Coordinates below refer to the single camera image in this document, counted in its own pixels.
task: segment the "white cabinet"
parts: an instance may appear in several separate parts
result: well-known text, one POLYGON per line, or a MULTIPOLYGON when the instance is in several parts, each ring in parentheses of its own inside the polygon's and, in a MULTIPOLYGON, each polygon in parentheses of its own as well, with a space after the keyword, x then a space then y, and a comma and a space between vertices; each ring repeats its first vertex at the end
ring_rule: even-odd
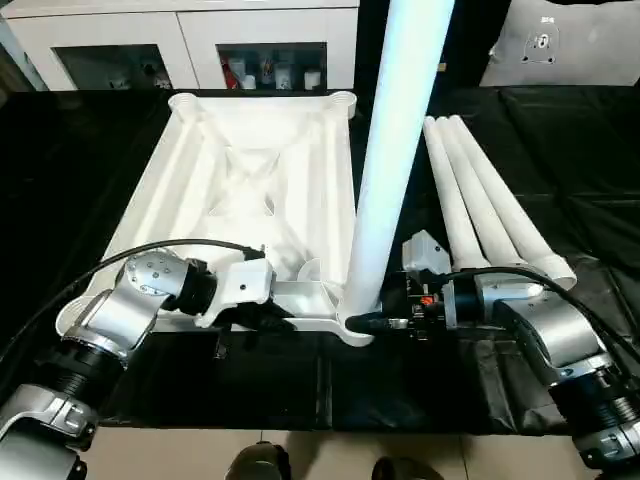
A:
POLYGON ((198 88, 175 13, 12 18, 50 90, 198 88))
POLYGON ((258 88, 353 87, 357 8, 191 12, 178 15, 200 88, 226 88, 223 62, 258 88))
POLYGON ((14 0, 1 13, 51 90, 303 90, 353 86, 358 5, 14 0))

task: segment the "white plastic pipe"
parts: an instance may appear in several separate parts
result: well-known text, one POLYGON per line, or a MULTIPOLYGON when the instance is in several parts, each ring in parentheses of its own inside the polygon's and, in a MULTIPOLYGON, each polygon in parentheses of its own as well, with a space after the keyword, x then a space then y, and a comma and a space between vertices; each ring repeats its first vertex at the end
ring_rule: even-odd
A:
POLYGON ((341 322, 377 307, 453 3, 391 0, 341 322))
POLYGON ((575 273, 564 258, 551 250, 465 123, 457 115, 449 122, 520 255, 565 289, 572 288, 577 281, 575 273))
POLYGON ((433 178, 436 181, 442 217, 447 229, 453 270, 488 267, 489 262, 480 250, 476 232, 471 225, 467 208, 464 206, 464 200, 458 188, 458 182, 456 182, 433 117, 426 118, 423 130, 433 178))
POLYGON ((444 143, 464 204, 476 227, 487 259, 496 266, 526 263, 518 256, 491 200, 484 191, 462 146, 458 143, 453 123, 445 117, 440 117, 436 120, 436 128, 444 143))

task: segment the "black cable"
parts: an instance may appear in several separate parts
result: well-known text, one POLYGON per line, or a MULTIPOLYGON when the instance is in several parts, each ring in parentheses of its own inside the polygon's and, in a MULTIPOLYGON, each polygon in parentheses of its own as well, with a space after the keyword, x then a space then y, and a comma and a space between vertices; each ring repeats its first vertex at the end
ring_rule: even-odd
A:
POLYGON ((211 247, 221 247, 221 248, 228 248, 231 250, 238 250, 245 255, 245 259, 264 257, 263 252, 259 252, 258 250, 255 250, 251 247, 246 247, 244 245, 239 245, 237 243, 223 242, 221 240, 209 240, 206 238, 162 240, 159 242, 147 243, 144 245, 140 245, 139 247, 130 248, 128 250, 120 252, 116 255, 113 255, 112 257, 102 260, 95 267, 93 267, 92 269, 86 271, 85 273, 77 277, 74 281, 72 281, 70 284, 64 287, 59 293, 57 293, 51 299, 49 299, 49 301, 47 301, 36 313, 34 313, 31 317, 29 317, 29 319, 24 323, 22 328, 20 328, 20 330, 18 330, 18 332, 16 332, 16 334, 11 337, 11 339, 9 340, 9 343, 2 350, 2 353, 0 354, 0 363, 4 361, 4 359, 9 354, 9 352, 14 347, 14 345, 16 345, 18 340, 20 340, 20 338, 33 325, 35 325, 38 322, 38 319, 40 318, 40 316, 44 312, 49 310, 51 307, 56 305, 66 295, 72 292, 78 286, 78 284, 84 282, 85 280, 87 280, 88 278, 90 278, 92 275, 99 272, 100 270, 110 265, 113 265, 114 263, 117 263, 120 260, 124 260, 125 258, 128 258, 132 255, 136 255, 138 253, 146 252, 149 250, 154 250, 156 248, 172 247, 172 246, 179 246, 179 245, 206 245, 211 247))
MULTIPOLYGON (((459 272, 445 273, 441 275, 434 275, 433 280, 444 285, 451 280, 459 278, 473 278, 478 275, 485 275, 488 273, 507 273, 513 275, 520 275, 522 277, 529 278, 535 283, 544 285, 547 289, 556 293, 564 301, 575 307, 585 318, 589 321, 593 329, 598 335, 604 337, 605 335, 618 344, 633 360, 640 365, 640 354, 631 346, 618 332, 611 328, 605 320, 596 312, 587 307, 584 303, 578 300, 574 295, 562 288, 558 283, 554 282, 550 278, 536 273, 526 268, 521 267, 485 267, 485 268, 469 268, 461 270, 459 272)), ((624 368, 624 363, 617 355, 617 352, 609 347, 609 353, 619 363, 619 368, 624 368)))

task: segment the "black table cover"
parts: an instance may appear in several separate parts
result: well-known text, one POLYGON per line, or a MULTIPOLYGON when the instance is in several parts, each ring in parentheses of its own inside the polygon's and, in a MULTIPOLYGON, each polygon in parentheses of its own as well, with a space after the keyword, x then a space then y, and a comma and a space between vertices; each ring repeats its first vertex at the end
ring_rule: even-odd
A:
MULTIPOLYGON (((222 92, 201 92, 221 95, 222 92)), ((5 269, 0 341, 104 251, 169 116, 166 92, 15 95, 0 109, 5 269)), ((432 99, 460 114, 552 248, 573 292, 635 342, 640 318, 640 92, 484 88, 432 99)), ((368 112, 351 122, 356 189, 368 112)), ((446 245, 424 142, 399 246, 426 228, 446 245)), ((0 393, 56 340, 55 311, 0 364, 0 393)), ((104 411, 105 424, 544 434, 565 425, 512 337, 464 325, 433 343, 330 334, 154 334, 104 411), (227 350, 216 358, 216 345, 227 350)))

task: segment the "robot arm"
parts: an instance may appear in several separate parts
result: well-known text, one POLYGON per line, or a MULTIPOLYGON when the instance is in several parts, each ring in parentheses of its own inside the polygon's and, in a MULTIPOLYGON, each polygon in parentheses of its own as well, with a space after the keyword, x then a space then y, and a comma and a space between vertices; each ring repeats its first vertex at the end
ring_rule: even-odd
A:
POLYGON ((204 262, 150 251, 129 257, 114 288, 78 316, 29 383, 0 409, 0 471, 10 480, 78 480, 86 465, 76 449, 90 446, 98 410, 111 395, 158 312, 180 310, 208 327, 222 311, 265 305, 273 271, 265 258, 212 274, 204 262))
POLYGON ((382 312, 349 318, 347 327, 436 341, 455 328, 456 318, 484 316, 508 328, 566 419, 584 463, 606 478, 636 478, 625 475, 637 474, 640 460, 639 391, 584 314, 521 275, 479 270, 443 284, 433 270, 388 282, 382 312))

